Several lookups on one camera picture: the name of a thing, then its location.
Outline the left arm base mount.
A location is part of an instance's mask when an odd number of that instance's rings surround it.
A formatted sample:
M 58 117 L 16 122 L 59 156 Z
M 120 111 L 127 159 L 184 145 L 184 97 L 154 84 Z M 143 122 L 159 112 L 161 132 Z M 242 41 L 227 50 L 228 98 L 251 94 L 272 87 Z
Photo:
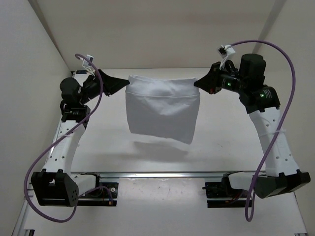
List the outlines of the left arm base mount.
M 82 173 L 71 177 L 79 189 L 78 206 L 117 206 L 119 191 L 117 179 L 103 178 L 97 173 Z

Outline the white fabric skirt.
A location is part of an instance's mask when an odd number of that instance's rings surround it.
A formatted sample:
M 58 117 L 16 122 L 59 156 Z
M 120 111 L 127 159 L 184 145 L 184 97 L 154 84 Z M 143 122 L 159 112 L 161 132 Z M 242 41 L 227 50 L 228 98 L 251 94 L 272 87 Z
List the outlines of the white fabric skirt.
M 131 133 L 193 141 L 200 107 L 196 78 L 155 79 L 130 75 L 126 117 Z

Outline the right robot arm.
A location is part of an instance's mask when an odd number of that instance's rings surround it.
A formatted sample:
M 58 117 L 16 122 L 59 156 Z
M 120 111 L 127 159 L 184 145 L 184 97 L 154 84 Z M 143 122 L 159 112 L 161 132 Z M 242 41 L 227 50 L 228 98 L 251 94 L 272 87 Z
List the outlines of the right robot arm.
M 264 83 L 266 61 L 258 54 L 245 54 L 240 67 L 231 60 L 212 64 L 210 71 L 194 86 L 209 94 L 226 89 L 239 94 L 240 102 L 253 122 L 265 160 L 265 173 L 259 174 L 254 192 L 261 198 L 293 192 L 311 181 L 310 174 L 303 172 L 295 162 L 289 148 L 285 131 L 279 129 L 280 101 L 276 90 Z

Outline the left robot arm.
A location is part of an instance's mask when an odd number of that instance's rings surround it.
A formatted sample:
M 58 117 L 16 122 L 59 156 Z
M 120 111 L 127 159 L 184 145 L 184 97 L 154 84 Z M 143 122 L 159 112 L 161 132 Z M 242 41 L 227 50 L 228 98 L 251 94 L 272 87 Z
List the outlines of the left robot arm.
M 97 197 L 103 192 L 103 184 L 96 174 L 71 175 L 72 161 L 79 141 L 86 131 L 89 115 L 87 102 L 101 94 L 113 95 L 129 84 L 126 79 L 111 77 L 102 70 L 101 78 L 89 75 L 83 84 L 68 77 L 62 80 L 62 118 L 57 139 L 40 172 L 31 177 L 38 203 L 41 206 L 73 207 L 79 197 L 89 193 Z

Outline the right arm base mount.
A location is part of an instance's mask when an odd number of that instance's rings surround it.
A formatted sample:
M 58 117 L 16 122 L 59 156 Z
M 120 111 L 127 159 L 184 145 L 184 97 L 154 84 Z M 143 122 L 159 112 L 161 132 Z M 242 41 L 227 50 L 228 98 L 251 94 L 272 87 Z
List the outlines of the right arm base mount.
M 245 208 L 253 172 L 201 172 L 207 208 Z

